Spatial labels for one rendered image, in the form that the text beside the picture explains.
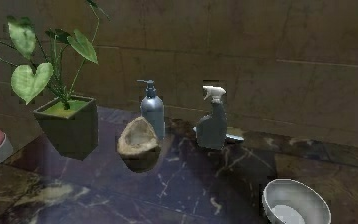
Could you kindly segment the blue soap dispenser bottle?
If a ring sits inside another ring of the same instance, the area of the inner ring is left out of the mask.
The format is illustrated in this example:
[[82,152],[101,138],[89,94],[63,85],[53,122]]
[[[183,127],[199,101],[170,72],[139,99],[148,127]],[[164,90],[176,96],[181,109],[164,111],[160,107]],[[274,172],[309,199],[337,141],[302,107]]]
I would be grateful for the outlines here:
[[162,140],[165,137],[164,104],[157,95],[153,80],[143,80],[146,84],[145,97],[141,101],[141,115],[151,124],[156,136]]

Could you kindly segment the grey spray bottle white trigger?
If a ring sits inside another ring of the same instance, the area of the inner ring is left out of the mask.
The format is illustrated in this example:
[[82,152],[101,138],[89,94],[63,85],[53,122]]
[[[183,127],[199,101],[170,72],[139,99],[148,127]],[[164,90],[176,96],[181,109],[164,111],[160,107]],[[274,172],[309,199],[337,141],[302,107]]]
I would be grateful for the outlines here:
[[220,150],[224,147],[227,133],[227,117],[222,101],[226,90],[219,86],[203,86],[204,99],[211,97],[211,112],[196,124],[196,140],[200,147]]

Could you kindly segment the green house plant in pot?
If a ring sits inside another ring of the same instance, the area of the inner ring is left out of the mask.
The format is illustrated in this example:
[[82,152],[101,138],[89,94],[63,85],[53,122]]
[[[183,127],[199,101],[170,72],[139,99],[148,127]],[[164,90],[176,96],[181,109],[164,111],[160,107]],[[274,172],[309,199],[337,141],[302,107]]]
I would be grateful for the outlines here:
[[0,56],[12,68],[11,91],[30,104],[44,90],[53,99],[36,108],[33,115],[54,149],[63,157],[83,161],[98,146],[97,101],[75,93],[73,83],[62,80],[63,56],[68,48],[82,57],[82,64],[98,64],[94,37],[79,29],[71,33],[60,28],[45,31],[50,48],[45,49],[28,17],[6,17],[9,40],[0,45],[14,50],[24,62],[17,64]]

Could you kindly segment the grey metal bowl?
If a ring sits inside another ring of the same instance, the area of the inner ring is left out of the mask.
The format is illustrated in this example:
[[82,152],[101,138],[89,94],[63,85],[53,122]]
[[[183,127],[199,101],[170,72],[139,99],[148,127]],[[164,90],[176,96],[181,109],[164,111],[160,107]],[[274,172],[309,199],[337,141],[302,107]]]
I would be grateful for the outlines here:
[[332,224],[320,194],[293,179],[275,179],[263,189],[262,207],[271,224]]

